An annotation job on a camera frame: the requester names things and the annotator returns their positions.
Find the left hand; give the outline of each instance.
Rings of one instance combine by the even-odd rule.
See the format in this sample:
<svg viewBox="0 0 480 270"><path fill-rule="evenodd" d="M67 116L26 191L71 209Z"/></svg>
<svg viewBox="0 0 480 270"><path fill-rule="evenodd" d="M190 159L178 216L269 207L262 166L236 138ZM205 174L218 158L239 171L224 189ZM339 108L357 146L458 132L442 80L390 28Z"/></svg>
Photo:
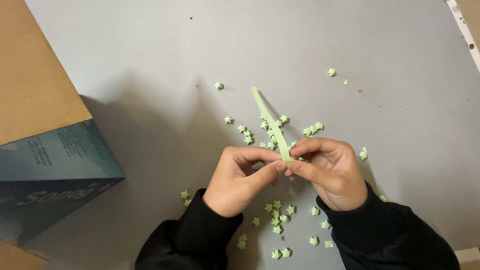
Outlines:
<svg viewBox="0 0 480 270"><path fill-rule="evenodd" d="M253 165L268 163L256 171ZM227 147L205 191L204 203L226 218L240 214L258 192L287 169L280 153L263 147Z"/></svg>

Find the green paper strip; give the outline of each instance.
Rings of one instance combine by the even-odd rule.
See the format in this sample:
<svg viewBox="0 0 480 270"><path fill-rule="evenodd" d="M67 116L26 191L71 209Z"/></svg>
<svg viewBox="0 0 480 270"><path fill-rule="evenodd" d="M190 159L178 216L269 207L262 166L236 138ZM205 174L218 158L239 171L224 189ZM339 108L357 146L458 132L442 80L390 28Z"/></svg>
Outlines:
<svg viewBox="0 0 480 270"><path fill-rule="evenodd" d="M255 98L255 101L257 102L257 106L260 109L260 112L263 114L263 116L266 118L268 125L272 128L273 134L275 135L278 148L280 149L280 154L282 155L282 159L285 161L293 161L294 159L290 157L290 154L288 153L288 148L287 148L287 142L283 138L283 134L278 128L278 125L276 124L276 121L273 119L273 117L270 115L270 113L267 111L267 109L264 106L264 103L262 102L262 98L260 97L260 94L258 94L258 90L256 87L252 86L252 92L253 92L253 97Z"/></svg>

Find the cuff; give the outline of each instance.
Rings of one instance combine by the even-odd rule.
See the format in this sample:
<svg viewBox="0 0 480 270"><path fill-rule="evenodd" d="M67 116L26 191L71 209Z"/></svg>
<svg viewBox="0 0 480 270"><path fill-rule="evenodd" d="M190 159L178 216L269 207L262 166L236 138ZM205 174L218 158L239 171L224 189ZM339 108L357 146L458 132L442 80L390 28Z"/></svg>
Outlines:
<svg viewBox="0 0 480 270"><path fill-rule="evenodd" d="M243 222L240 213L224 218L213 212L203 201L206 189L199 189L179 219L175 247L183 252L200 256L225 254L225 247Z"/></svg>
<svg viewBox="0 0 480 270"><path fill-rule="evenodd" d="M319 196L317 204L327 214L334 238L352 249L372 251L395 241L407 225L402 214L389 206L391 203L384 203L365 183L367 200L355 210L332 211Z"/></svg>

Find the blue box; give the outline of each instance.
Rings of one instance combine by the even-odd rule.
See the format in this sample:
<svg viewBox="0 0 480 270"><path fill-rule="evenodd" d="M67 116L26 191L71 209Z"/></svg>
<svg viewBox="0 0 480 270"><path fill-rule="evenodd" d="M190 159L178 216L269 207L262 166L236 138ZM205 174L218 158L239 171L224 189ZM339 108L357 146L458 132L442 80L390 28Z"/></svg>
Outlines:
<svg viewBox="0 0 480 270"><path fill-rule="evenodd" d="M93 120L0 146L0 238L22 245L123 179Z"/></svg>

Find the right hand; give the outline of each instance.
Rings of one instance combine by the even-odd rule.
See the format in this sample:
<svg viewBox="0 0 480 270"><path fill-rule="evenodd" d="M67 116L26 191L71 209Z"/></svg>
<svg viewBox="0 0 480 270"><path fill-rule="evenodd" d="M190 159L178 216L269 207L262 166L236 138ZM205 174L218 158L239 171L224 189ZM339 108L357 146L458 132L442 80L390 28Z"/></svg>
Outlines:
<svg viewBox="0 0 480 270"><path fill-rule="evenodd" d="M349 143L303 137L292 147L290 155L302 157L308 162L291 162L286 176L293 173L311 181L331 210L354 210L367 200L367 185L360 173L355 151Z"/></svg>

